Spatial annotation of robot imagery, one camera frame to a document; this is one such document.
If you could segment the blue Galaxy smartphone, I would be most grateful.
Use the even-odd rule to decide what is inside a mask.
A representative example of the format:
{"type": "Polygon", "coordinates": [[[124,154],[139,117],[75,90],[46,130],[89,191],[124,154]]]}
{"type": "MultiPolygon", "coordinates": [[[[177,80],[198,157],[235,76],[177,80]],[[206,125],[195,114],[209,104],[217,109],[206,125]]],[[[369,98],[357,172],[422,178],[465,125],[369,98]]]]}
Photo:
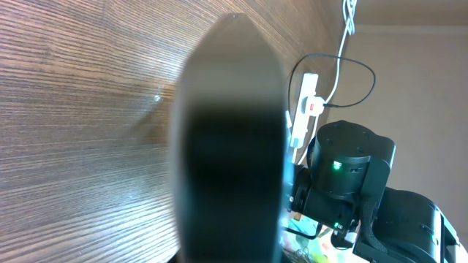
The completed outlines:
{"type": "Polygon", "coordinates": [[[279,262],[284,74],[244,13],[221,16],[187,59],[170,116],[176,262],[279,262]]]}

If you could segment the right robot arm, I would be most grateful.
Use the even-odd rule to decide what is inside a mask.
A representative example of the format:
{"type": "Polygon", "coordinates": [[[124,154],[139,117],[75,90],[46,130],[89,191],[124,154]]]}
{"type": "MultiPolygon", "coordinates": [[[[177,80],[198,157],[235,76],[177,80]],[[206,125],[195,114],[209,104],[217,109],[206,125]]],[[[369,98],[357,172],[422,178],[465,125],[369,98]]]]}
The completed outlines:
{"type": "Polygon", "coordinates": [[[295,165],[289,211],[333,230],[368,262],[466,262],[456,230],[427,197],[387,186],[396,144],[347,121],[322,126],[295,165]]]}

